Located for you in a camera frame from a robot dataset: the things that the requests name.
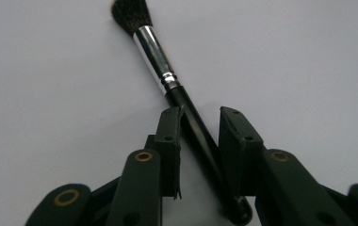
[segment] brush head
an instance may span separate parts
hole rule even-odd
[[[130,37],[142,26],[153,25],[145,0],[116,0],[112,17]]]

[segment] white surface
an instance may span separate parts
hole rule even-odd
[[[358,1],[148,5],[215,139],[230,106],[322,184],[358,183]],[[58,186],[119,176],[168,107],[109,6],[0,0],[0,226],[23,225]],[[182,146],[184,198],[164,201],[164,225],[231,225]]]

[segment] black handle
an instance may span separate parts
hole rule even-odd
[[[228,218],[235,225],[247,224],[252,218],[252,210],[246,200],[239,200],[232,195],[223,173],[219,149],[185,88],[171,89],[165,97],[171,106],[184,108],[181,120],[182,131]]]

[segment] metal ferrule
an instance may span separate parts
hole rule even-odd
[[[155,36],[152,26],[145,25],[139,28],[135,32],[133,39],[164,94],[175,87],[181,86]]]

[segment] brush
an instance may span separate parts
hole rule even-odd
[[[244,198],[237,198],[231,193],[223,173],[219,149],[155,35],[145,0],[116,0],[111,12],[120,27],[135,40],[170,105],[183,108],[181,126],[185,138],[224,213],[235,225],[247,224],[252,217],[251,208]]]

